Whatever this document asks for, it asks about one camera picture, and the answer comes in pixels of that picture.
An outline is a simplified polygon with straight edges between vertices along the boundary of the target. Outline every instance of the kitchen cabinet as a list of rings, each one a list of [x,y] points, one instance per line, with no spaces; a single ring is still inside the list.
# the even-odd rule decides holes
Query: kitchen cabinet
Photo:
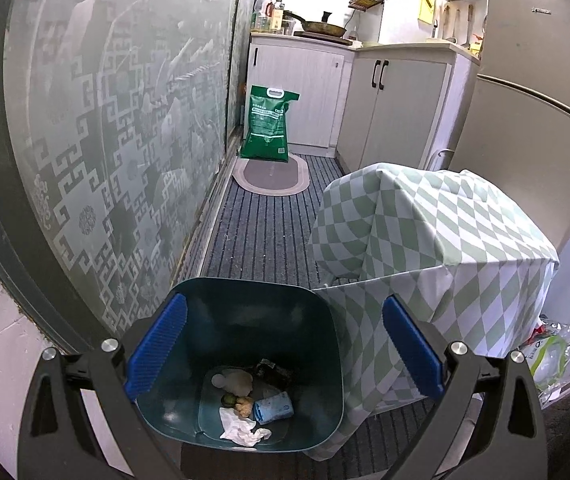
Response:
[[[345,104],[345,113],[342,117],[341,134],[338,137],[338,152],[342,155],[343,169],[360,167],[360,160],[365,149],[365,141],[369,133],[369,125],[376,95],[378,94],[377,72],[381,61],[376,59],[354,60],[351,71],[350,88]]]
[[[446,63],[388,60],[382,70],[376,106],[361,167],[377,162],[420,163],[441,97]]]
[[[290,102],[286,114],[289,151],[333,156],[353,51],[318,40],[310,43],[296,37],[267,36],[252,35],[247,94],[252,85],[300,94],[298,101]]]
[[[446,166],[439,155],[455,148],[478,64],[449,42],[360,49],[337,143],[343,169]]]

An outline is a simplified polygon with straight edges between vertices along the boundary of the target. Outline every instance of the cabinet door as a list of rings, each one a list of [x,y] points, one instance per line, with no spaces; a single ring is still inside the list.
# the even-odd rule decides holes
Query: cabinet door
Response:
[[[418,168],[435,127],[446,63],[391,59],[382,77],[361,168],[391,162]]]
[[[319,50],[252,44],[247,92],[258,85],[300,94],[298,101],[290,102],[286,114],[287,140],[326,148],[343,62],[344,56]]]
[[[351,70],[347,104],[342,115],[340,134],[336,150],[346,171],[356,171],[360,166],[369,124],[374,113],[378,75],[381,61],[376,59],[355,59]]]

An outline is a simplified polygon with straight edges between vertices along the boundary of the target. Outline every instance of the gray striped carpet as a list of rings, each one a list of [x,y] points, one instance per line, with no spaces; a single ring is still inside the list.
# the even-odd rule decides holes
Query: gray striped carpet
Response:
[[[311,184],[294,196],[249,193],[231,180],[204,275],[306,288],[319,285],[318,268],[306,242],[322,191],[342,176],[330,158],[302,156]],[[388,469],[416,435],[433,403],[415,402],[361,425],[331,459],[315,462],[303,453],[252,454],[183,445],[181,469],[193,480],[346,480]]]

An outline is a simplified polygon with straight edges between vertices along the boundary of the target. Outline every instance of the bag handle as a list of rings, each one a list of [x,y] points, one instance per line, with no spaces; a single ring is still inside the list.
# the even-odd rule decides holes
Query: bag handle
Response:
[[[280,99],[285,95],[285,91],[280,88],[267,88],[267,96],[274,99]]]

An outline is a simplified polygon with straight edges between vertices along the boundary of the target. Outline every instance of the white refrigerator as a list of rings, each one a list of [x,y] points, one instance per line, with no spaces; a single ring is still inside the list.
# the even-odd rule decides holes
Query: white refrigerator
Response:
[[[488,0],[450,169],[500,187],[555,245],[560,266],[543,313],[570,323],[570,0]]]

